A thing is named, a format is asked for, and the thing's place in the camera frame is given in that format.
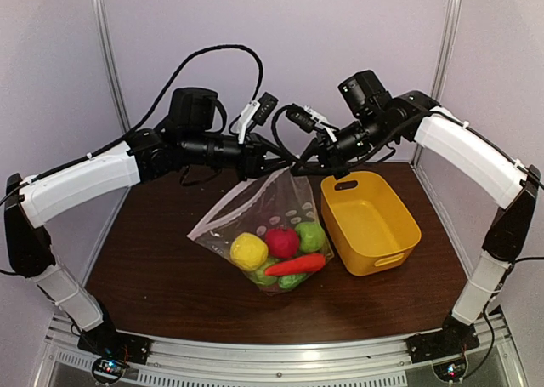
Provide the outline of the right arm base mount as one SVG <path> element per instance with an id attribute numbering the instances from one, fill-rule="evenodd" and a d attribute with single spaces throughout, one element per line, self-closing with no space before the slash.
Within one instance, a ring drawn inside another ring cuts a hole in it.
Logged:
<path id="1" fill-rule="evenodd" d="M 417 333 L 405 342 L 412 363 L 458 356 L 480 346 L 479 338 L 473 334 L 473 331 L 456 333 L 443 328 L 431 333 Z"/>

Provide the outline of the orange toy carrot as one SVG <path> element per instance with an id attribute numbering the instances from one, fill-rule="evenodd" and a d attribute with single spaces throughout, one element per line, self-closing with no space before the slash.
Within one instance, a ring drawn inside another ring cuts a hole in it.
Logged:
<path id="1" fill-rule="evenodd" d="M 304 256 L 280 262 L 266 268 L 266 276 L 289 276 L 296 274 L 314 273 L 326 266 L 326 257 L 321 253 L 311 253 Z"/>

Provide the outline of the yellow toy lemon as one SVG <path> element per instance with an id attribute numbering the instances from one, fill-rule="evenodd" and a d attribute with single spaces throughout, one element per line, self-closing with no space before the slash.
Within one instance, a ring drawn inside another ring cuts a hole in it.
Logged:
<path id="1" fill-rule="evenodd" d="M 268 258 L 269 248 L 258 236 L 242 232 L 229 250 L 230 261 L 243 271 L 255 271 Z"/>

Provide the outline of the light green toy squash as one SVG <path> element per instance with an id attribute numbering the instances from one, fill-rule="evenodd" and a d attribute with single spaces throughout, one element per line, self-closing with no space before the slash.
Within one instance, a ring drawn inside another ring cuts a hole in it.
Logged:
<path id="1" fill-rule="evenodd" d="M 259 287 L 270 287 L 277 283 L 276 276 L 267 276 L 261 268 L 249 272 L 248 278 Z"/>

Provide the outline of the small red toy tomato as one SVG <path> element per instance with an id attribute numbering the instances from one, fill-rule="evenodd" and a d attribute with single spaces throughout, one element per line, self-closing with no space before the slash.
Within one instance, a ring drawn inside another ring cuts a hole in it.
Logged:
<path id="1" fill-rule="evenodd" d="M 264 239 L 269 254 L 278 259 L 290 259 L 298 252 L 300 240 L 294 229 L 271 229 L 265 234 Z"/>

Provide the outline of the clear zip top bag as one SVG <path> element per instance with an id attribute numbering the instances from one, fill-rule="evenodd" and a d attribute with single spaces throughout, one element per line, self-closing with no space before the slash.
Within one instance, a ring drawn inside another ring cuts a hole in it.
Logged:
<path id="1" fill-rule="evenodd" d="M 233 241 L 242 232 L 249 232 L 265 242 L 265 234 L 271 229 L 295 230 L 297 224 L 308 221 L 318 222 L 324 230 L 310 181 L 306 177 L 293 176 L 288 169 L 282 169 L 269 176 L 249 179 L 236 185 L 205 214 L 188 238 L 231 263 L 251 281 L 248 278 L 251 271 L 243 271 L 230 261 L 230 246 Z M 327 235 L 323 247 L 314 253 L 323 254 L 326 265 L 333 259 L 334 252 Z M 310 253 L 302 253 L 298 248 L 297 253 L 290 259 L 306 254 Z M 290 259 L 278 259 L 269 254 L 259 268 L 265 270 L 271 265 Z M 318 272 L 320 270 L 306 273 L 305 281 Z"/>

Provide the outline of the green toy apple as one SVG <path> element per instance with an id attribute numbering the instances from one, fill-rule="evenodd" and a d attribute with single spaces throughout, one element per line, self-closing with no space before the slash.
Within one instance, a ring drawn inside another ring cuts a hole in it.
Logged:
<path id="1" fill-rule="evenodd" d="M 295 231 L 302 253 L 318 252 L 326 242 L 326 233 L 318 222 L 301 222 L 295 226 Z"/>

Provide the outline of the yellow plastic basket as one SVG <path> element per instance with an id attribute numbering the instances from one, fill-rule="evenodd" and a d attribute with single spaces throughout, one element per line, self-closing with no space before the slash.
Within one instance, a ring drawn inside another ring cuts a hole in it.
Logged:
<path id="1" fill-rule="evenodd" d="M 402 265 L 422 239 L 408 208 L 379 174 L 352 172 L 320 183 L 321 214 L 346 270 L 369 276 Z"/>

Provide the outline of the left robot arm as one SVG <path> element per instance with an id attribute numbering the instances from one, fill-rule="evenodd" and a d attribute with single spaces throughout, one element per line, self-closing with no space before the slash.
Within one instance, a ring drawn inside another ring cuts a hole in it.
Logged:
<path id="1" fill-rule="evenodd" d="M 235 170 L 238 179 L 256 179 L 286 167 L 279 150 L 255 134 L 276 108 L 265 93 L 242 110 L 235 134 L 212 130 L 215 113 L 224 114 L 218 93 L 178 88 L 168 114 L 154 127 L 134 130 L 99 155 L 56 172 L 9 177 L 4 200 L 8 258 L 15 274 L 32 280 L 79 327 L 103 356 L 122 349 L 122 337 L 103 307 L 55 258 L 45 225 L 64 212 L 121 188 L 151 182 L 189 166 L 220 173 Z"/>

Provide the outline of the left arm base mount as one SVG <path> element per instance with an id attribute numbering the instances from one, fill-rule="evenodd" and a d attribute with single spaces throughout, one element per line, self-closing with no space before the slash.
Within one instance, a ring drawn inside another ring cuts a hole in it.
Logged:
<path id="1" fill-rule="evenodd" d="M 151 339 L 130 333 L 83 332 L 77 348 L 104 358 L 145 365 L 151 344 Z"/>

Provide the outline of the red toy pepper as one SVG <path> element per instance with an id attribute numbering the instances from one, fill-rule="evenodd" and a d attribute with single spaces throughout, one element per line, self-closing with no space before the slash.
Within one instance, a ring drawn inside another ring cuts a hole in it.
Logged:
<path id="1" fill-rule="evenodd" d="M 275 294 L 281 294 L 281 293 L 284 293 L 286 290 L 283 289 L 280 284 L 277 282 L 275 284 L 272 284 L 271 286 L 269 287 L 266 287 L 264 290 L 263 290 L 265 293 L 267 294 L 272 294 L 272 295 L 275 295 Z"/>

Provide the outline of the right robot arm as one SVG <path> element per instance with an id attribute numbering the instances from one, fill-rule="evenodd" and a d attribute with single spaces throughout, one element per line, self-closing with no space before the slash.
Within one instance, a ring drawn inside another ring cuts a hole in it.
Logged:
<path id="1" fill-rule="evenodd" d="M 355 73 L 337 89 L 354 122 L 314 138 L 295 159 L 293 174 L 341 179 L 385 145 L 405 139 L 445 159 L 496 205 L 479 261 L 436 335 L 439 351 L 453 354 L 468 341 L 470 327 L 501 291 L 522 251 L 541 188 L 540 171 L 510 157 L 425 93 L 392 96 L 371 70 Z"/>

